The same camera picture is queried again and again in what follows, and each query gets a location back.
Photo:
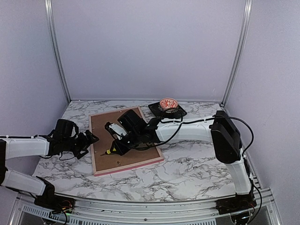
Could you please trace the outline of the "yellow handled screwdriver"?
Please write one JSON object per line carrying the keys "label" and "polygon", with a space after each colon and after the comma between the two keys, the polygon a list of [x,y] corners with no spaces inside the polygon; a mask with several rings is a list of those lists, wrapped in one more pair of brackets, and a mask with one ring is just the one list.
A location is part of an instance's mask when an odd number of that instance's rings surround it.
{"label": "yellow handled screwdriver", "polygon": [[106,150],[103,154],[101,154],[101,156],[110,155],[111,153],[111,150]]}

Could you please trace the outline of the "pink photo frame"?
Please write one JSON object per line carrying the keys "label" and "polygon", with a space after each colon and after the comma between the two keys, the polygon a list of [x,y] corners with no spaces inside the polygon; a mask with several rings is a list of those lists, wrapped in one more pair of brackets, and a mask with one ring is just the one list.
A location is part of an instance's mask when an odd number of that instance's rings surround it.
{"label": "pink photo frame", "polygon": [[105,151],[110,149],[113,142],[113,138],[109,132],[105,130],[105,124],[107,122],[119,124],[117,119],[130,109],[145,119],[142,109],[139,106],[89,116],[89,129],[93,135],[99,138],[99,140],[90,147],[94,176],[122,172],[164,161],[164,157],[158,147],[145,151],[130,150],[123,156],[105,154]]}

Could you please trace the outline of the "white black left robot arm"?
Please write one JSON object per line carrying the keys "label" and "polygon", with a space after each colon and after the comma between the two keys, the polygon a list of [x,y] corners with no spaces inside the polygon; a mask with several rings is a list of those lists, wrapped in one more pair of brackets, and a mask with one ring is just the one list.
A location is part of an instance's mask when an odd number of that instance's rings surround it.
{"label": "white black left robot arm", "polygon": [[53,211],[72,209],[74,199],[58,196],[55,186],[45,178],[33,176],[38,160],[61,157],[70,152],[76,159],[88,153],[88,148],[99,138],[89,130],[81,132],[70,120],[57,120],[47,135],[0,137],[0,184],[17,192],[31,195],[38,206]]}

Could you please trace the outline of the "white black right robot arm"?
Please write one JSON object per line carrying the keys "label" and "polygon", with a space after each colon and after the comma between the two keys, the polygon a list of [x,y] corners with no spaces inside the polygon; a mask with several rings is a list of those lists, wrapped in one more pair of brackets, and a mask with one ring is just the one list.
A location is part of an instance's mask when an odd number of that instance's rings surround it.
{"label": "white black right robot arm", "polygon": [[133,110],[118,118],[118,123],[107,122],[105,130],[114,138],[105,154],[125,155],[130,150],[148,150],[170,141],[203,141],[213,144],[216,159],[228,169],[234,183],[235,195],[217,201],[220,214],[254,208],[253,175],[245,157],[240,132],[225,111],[219,110],[199,119],[169,119],[160,117],[146,122]]}

